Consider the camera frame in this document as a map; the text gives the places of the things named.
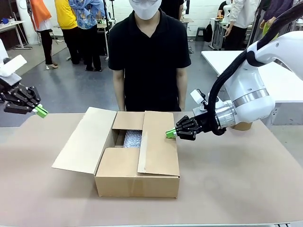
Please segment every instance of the short sleeve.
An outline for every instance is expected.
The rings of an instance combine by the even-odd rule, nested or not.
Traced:
[[[224,6],[226,6],[226,1],[222,2],[221,5],[219,6],[218,10],[223,10]]]
[[[189,57],[188,41],[187,41],[187,31],[186,28],[181,24],[182,31],[180,32],[180,39],[178,43],[178,55],[177,55],[177,69],[186,68],[191,65],[191,60]]]
[[[118,32],[112,29],[108,40],[108,67],[111,70],[123,70],[125,68],[122,40]]]

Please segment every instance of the white face mask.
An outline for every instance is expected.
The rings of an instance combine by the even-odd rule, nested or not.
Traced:
[[[129,3],[139,18],[149,20],[156,14],[162,0],[129,0]]]

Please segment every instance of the yellow-green pants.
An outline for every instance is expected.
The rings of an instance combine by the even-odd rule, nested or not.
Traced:
[[[269,27],[270,27],[270,26],[269,26],[268,23],[266,22],[266,23],[264,24],[264,28],[263,28],[263,36],[265,36],[265,34],[268,32]],[[277,35],[273,38],[273,40],[277,39],[277,38],[278,38],[278,35],[279,35],[279,34],[277,34]]]

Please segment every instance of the bubble wrapped item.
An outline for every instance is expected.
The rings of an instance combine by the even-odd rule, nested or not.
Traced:
[[[141,130],[126,130],[124,148],[139,148],[141,146]]]

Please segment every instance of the black shoe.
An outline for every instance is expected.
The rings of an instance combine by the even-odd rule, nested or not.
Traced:
[[[94,71],[94,68],[93,67],[86,67],[86,71],[92,72],[92,71]]]

